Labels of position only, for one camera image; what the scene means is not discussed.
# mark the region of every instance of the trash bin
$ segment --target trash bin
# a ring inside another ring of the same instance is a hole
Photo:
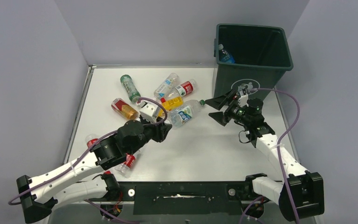
[[[235,63],[219,60],[218,45],[230,52]],[[240,24],[218,24],[214,43],[216,64],[213,97],[231,89],[273,88],[293,68],[282,28]],[[264,100],[269,91],[256,91],[250,98]]]

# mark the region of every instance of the yellow bottle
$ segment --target yellow bottle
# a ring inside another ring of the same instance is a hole
[[[175,109],[178,106],[181,106],[183,104],[183,100],[182,97],[176,97],[173,99],[170,99],[168,101],[165,101],[164,98],[161,98],[162,101],[162,106],[167,110],[167,111],[171,111],[172,109]],[[164,111],[160,110],[160,113],[158,113],[158,116],[161,117],[164,115]]]

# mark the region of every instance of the green bottle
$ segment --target green bottle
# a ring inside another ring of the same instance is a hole
[[[130,101],[134,104],[138,101],[138,99],[141,97],[141,94],[136,89],[134,82],[132,81],[131,76],[129,75],[123,75],[120,78],[121,84],[124,86],[125,90],[127,91],[128,97],[130,98]]]

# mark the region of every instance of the white wall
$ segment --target white wall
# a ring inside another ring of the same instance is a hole
[[[24,223],[16,178],[62,162],[86,73],[53,0],[0,0],[0,224]]]
[[[294,69],[278,88],[301,103],[300,160],[324,178],[325,223],[358,223],[358,1],[311,0],[288,41]]]
[[[218,23],[282,27],[309,0],[55,0],[89,64],[207,63]]]

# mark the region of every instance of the white table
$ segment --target white table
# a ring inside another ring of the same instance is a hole
[[[120,77],[128,74],[144,97],[152,97],[157,86],[172,72],[181,83],[195,79],[199,88],[184,100],[209,99],[212,94],[213,68],[96,68],[89,83],[84,107],[75,126],[73,144],[69,146],[69,160],[87,149],[84,138],[90,133],[102,136],[121,127],[126,119],[110,107],[115,98],[130,103]],[[150,141],[141,149],[129,178],[111,168],[118,181],[243,181],[247,175],[265,173],[273,180],[282,180],[267,158],[251,144],[241,144],[238,132],[242,127],[231,121],[219,125],[208,113],[216,112],[205,106],[200,116],[179,129],[172,129],[162,143]],[[265,121],[277,135],[285,130],[285,123],[276,98],[271,92],[264,100]],[[288,137],[283,139],[293,154]]]

